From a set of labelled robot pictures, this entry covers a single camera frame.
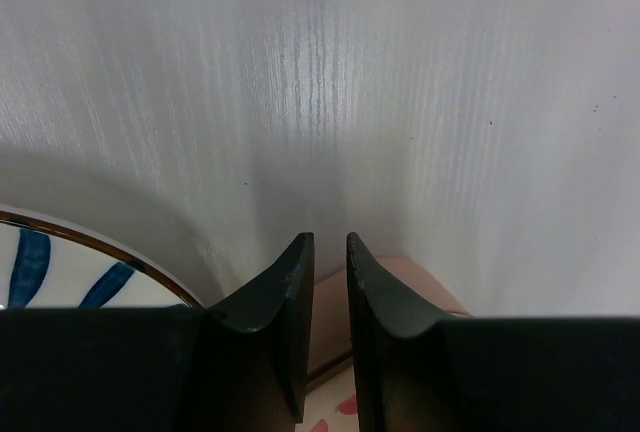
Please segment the black plastic piece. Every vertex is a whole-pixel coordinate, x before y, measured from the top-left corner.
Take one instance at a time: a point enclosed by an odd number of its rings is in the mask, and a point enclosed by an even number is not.
[[[313,236],[209,310],[0,313],[0,431],[289,431],[304,409]]]
[[[637,319],[458,319],[356,234],[347,280],[360,430],[640,430]]]

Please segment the plate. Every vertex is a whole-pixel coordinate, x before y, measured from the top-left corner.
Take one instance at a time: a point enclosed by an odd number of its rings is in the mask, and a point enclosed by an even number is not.
[[[0,307],[187,307],[169,277],[111,244],[0,212]]]

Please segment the blue stripe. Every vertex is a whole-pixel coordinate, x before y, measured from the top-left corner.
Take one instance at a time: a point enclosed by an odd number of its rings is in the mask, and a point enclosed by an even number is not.
[[[126,264],[115,264],[93,284],[79,307],[102,307],[120,292],[133,272],[134,270]]]
[[[51,258],[49,236],[29,229],[20,229],[18,253],[9,283],[7,307],[26,307],[44,282]]]

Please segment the wood grain texture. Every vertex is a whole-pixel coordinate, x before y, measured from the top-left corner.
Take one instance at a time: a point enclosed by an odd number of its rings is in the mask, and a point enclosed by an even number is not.
[[[0,0],[0,202],[209,303],[356,230],[474,314],[639,312],[636,2]]]

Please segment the gold rim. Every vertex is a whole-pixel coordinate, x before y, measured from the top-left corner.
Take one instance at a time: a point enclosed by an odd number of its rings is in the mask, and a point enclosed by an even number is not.
[[[61,225],[52,224],[44,220],[33,219],[31,217],[26,217],[20,214],[14,214],[12,212],[0,211],[0,223],[13,225],[16,227],[26,227],[37,232],[44,232],[48,235],[61,237],[66,240],[76,242],[80,245],[84,245],[85,247],[97,250],[98,252],[102,252],[103,254],[109,255],[114,259],[117,259],[120,262],[131,266],[136,271],[142,272],[143,274],[151,277],[160,285],[178,296],[178,298],[180,298],[187,305],[191,307],[201,307],[198,301],[189,292],[187,292],[182,286],[178,285],[176,282],[171,280],[155,267],[152,267],[149,264],[138,259],[137,257],[134,257],[130,253],[125,252],[124,250],[121,250],[113,245],[107,244],[102,240],[96,239],[95,237],[91,237],[76,230],[63,227]]]

